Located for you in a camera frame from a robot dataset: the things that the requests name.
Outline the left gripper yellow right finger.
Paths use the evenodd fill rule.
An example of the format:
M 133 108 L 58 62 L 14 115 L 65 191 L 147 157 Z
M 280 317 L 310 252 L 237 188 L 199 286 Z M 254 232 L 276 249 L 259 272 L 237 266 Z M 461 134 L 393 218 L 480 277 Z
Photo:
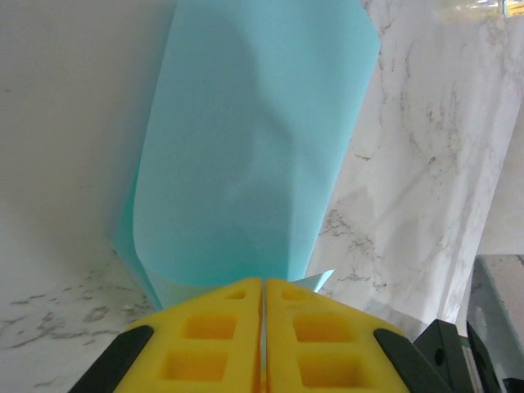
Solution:
M 450 393 L 396 326 L 294 283 L 265 283 L 268 393 Z

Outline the yellow tin can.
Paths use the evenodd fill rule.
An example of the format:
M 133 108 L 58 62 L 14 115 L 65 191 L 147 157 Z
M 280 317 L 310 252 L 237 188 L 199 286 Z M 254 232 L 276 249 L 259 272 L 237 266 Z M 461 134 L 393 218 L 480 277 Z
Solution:
M 484 20 L 524 16 L 524 0 L 437 0 L 441 20 Z

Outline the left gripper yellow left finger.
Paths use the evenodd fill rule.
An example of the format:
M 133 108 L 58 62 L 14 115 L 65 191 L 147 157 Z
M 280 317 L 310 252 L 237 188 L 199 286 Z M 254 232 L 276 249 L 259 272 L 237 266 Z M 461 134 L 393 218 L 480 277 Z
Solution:
M 119 334 L 71 393 L 261 393 L 263 283 L 243 279 Z

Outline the turquoise paper sheet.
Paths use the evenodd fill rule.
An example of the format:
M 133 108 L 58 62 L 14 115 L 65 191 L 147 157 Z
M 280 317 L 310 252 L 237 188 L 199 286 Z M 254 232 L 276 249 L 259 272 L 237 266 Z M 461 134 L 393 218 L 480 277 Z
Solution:
M 177 0 L 112 244 L 165 309 L 308 276 L 381 43 L 360 0 Z

